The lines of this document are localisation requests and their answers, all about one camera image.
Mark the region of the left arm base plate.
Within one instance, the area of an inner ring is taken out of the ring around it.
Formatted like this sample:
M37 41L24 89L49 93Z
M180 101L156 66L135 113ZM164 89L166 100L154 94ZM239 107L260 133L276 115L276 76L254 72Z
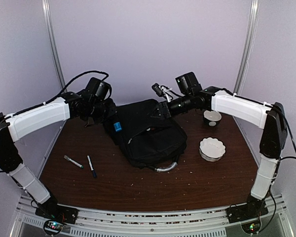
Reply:
M62 224L75 224L78 216L78 209L59 205L57 206L55 214L47 214L38 207L35 211L35 215L44 217L46 219L55 220Z

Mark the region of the black student backpack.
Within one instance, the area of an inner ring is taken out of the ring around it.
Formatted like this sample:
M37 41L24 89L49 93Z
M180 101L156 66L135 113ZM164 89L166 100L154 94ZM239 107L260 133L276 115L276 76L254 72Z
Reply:
M103 127L133 167L161 173L178 165L186 149L187 135L173 118L151 116L157 103L148 99L116 106L116 113L103 122ZM122 131L116 133L113 124L118 121Z

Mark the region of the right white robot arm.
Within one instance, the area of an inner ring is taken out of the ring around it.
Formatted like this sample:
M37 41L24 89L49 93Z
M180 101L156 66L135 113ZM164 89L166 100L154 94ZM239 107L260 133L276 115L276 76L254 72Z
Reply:
M169 90L162 89L157 83L152 89L159 97L166 99L155 109L155 114L160 119L171 118L192 109L201 109L237 117L263 130L259 145L259 169L247 204L243 207L246 217L255 217L262 210L262 203L275 181L280 161L283 160L281 153L286 139L292 135L283 105L257 102L214 86L206 89L202 89L200 85L188 88L184 90L183 96L178 96L177 99L171 99L167 95Z

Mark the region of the black blue highlighter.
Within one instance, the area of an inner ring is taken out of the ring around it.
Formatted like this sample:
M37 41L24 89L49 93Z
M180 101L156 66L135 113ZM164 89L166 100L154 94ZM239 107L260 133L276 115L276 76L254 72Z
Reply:
M119 133L122 131L122 127L121 127L121 123L118 121L118 122L115 122L113 124L113 127L114 127L114 130L116 133Z

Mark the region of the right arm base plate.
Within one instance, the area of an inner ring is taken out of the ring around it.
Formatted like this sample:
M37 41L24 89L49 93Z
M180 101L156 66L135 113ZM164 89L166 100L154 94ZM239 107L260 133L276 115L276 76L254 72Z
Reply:
M258 218L259 215L266 215L268 213L267 207L262 207L259 210L253 210L250 209L247 204L232 204L226 209L226 215L230 224Z

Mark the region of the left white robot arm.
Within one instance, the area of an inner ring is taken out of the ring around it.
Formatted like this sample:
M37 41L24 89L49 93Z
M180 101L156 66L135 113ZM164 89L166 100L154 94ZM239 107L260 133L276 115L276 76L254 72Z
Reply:
M103 123L114 113L115 103L112 99L88 99L72 92L23 112L8 115L0 113L0 172L11 176L50 219L57 219L61 215L57 199L24 164L15 142L60 121L79 117L84 120L92 118L95 123Z

